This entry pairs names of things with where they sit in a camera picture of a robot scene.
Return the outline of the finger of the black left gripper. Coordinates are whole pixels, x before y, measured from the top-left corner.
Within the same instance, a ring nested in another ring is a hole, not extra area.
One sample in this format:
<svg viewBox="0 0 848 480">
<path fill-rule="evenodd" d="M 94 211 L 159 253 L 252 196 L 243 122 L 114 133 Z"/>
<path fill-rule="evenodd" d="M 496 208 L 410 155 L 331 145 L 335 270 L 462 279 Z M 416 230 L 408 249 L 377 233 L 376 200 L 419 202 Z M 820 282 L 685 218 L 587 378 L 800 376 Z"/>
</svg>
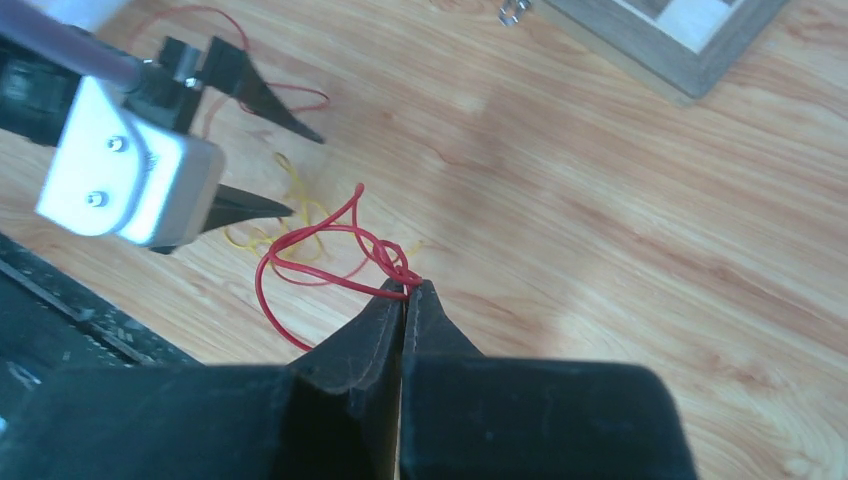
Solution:
<svg viewBox="0 0 848 480">
<path fill-rule="evenodd" d="M 209 231 L 268 218 L 290 217 L 283 203 L 222 184 L 177 186 L 166 197 L 160 222 L 148 249 L 170 254 Z"/>
<path fill-rule="evenodd" d="M 237 100 L 262 119 L 317 144 L 325 143 L 319 133 L 298 120 L 275 95 L 250 55 L 220 37 L 213 37 L 209 43 L 201 69 L 201 82 L 205 87 Z"/>
</svg>

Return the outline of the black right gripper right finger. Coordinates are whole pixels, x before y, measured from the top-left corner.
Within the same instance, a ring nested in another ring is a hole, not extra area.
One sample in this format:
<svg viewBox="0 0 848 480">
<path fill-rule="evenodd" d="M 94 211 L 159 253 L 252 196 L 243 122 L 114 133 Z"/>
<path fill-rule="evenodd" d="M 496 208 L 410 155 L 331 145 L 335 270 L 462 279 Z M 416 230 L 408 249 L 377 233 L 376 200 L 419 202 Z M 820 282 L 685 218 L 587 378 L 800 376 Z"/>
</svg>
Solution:
<svg viewBox="0 0 848 480">
<path fill-rule="evenodd" d="M 408 300 L 405 479 L 693 479 L 675 402 L 632 364 L 492 357 L 447 317 L 431 282 Z"/>
</svg>

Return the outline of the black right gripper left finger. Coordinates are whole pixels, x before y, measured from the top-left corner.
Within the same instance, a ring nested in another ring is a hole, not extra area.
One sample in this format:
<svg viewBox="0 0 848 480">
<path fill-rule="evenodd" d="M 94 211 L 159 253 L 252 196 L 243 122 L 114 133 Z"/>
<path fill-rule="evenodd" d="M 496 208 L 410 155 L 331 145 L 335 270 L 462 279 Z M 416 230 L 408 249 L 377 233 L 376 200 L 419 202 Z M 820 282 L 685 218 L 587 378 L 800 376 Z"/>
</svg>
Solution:
<svg viewBox="0 0 848 480">
<path fill-rule="evenodd" d="M 5 479 L 391 479 L 403 289 L 288 365 L 64 370 L 11 418 Z"/>
</svg>

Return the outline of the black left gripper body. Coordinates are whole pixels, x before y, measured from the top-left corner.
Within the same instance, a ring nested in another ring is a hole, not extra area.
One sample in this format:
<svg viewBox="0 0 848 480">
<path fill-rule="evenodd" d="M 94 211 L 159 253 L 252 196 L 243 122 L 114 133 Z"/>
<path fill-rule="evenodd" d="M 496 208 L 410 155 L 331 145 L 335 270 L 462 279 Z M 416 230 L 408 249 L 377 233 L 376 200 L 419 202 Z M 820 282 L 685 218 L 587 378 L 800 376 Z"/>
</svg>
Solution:
<svg viewBox="0 0 848 480">
<path fill-rule="evenodd" d="M 196 78 L 200 58 L 200 50 L 166 37 L 158 57 L 143 67 L 143 85 L 122 106 L 156 126 L 189 133 L 203 91 Z"/>
</svg>

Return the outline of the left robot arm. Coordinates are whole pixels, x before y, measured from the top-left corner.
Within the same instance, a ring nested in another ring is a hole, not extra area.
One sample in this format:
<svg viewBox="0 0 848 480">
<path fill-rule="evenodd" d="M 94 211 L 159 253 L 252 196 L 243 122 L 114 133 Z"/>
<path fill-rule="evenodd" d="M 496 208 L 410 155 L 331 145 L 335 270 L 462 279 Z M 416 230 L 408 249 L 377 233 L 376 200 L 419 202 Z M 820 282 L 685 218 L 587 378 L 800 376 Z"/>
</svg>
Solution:
<svg viewBox="0 0 848 480">
<path fill-rule="evenodd" d="M 1 126 L 53 149 L 36 212 L 80 236 L 116 235 L 160 254 L 253 219 L 291 214 L 282 203 L 222 183 L 222 149 L 191 126 L 206 88 L 315 143 L 260 76 L 248 53 L 221 38 L 206 51 L 166 38 L 155 71 L 170 95 L 122 95 L 23 47 L 1 44 Z"/>
</svg>

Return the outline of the small metal chessboard latch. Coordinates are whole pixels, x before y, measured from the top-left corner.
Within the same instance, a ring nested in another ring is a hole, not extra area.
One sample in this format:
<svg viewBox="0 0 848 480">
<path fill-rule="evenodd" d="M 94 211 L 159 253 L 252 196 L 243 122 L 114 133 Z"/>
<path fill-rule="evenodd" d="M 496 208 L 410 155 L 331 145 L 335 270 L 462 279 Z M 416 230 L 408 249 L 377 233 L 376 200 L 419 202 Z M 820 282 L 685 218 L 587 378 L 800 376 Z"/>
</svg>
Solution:
<svg viewBox="0 0 848 480">
<path fill-rule="evenodd" d="M 499 8 L 498 20 L 506 27 L 517 25 L 531 8 L 531 0 L 504 0 Z"/>
</svg>

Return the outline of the wooden chessboard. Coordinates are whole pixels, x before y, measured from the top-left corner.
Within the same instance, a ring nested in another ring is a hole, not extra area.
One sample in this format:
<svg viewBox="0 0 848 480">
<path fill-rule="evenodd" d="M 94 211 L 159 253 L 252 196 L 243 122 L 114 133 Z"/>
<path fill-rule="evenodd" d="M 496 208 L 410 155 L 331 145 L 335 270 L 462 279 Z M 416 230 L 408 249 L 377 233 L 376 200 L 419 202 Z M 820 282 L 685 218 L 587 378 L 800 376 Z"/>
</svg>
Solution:
<svg viewBox="0 0 848 480">
<path fill-rule="evenodd" d="M 534 1 L 533 12 L 678 105 L 706 96 L 783 1 Z"/>
</svg>

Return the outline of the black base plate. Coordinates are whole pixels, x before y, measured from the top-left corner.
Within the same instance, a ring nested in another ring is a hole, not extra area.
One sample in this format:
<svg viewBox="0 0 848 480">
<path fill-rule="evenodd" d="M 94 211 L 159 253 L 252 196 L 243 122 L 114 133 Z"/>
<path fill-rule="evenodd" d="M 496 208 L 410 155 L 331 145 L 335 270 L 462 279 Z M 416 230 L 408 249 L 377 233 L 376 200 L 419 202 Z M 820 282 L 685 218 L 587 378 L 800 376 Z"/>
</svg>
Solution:
<svg viewBox="0 0 848 480">
<path fill-rule="evenodd" d="M 1 237 L 1 428 L 57 370 L 197 360 L 9 237 Z"/>
</svg>

